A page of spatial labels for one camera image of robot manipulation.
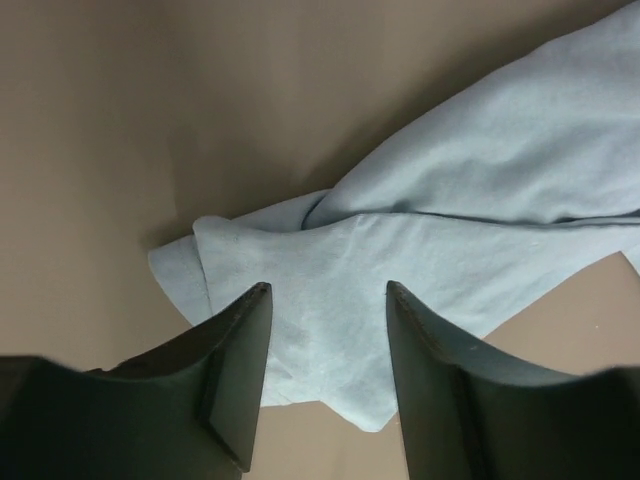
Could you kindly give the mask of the light blue t shirt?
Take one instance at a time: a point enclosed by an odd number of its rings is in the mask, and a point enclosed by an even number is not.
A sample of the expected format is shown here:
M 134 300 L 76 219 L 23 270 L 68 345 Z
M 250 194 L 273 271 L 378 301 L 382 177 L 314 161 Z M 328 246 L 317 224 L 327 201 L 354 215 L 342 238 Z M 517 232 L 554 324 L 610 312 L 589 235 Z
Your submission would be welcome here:
M 386 285 L 483 337 L 572 275 L 639 261 L 639 6 L 554 39 L 385 140 L 333 188 L 198 219 L 151 271 L 191 324 L 258 282 L 263 406 L 366 432 L 397 410 Z

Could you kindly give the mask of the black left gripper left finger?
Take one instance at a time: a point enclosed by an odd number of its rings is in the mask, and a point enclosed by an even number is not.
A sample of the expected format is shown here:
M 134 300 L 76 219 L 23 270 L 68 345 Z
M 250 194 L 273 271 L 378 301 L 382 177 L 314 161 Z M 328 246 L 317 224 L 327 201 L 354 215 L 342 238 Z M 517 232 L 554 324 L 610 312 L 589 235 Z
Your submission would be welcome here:
M 1 360 L 5 479 L 239 479 L 249 471 L 272 326 L 272 292 L 113 369 L 40 356 Z

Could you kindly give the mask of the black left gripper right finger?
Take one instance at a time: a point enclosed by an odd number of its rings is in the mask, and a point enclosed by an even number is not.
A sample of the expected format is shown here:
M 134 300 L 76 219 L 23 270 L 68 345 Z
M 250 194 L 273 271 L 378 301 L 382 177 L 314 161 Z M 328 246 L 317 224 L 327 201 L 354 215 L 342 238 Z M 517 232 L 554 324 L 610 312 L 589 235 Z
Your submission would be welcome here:
M 639 370 L 522 360 L 389 282 L 387 332 L 413 479 L 635 479 Z

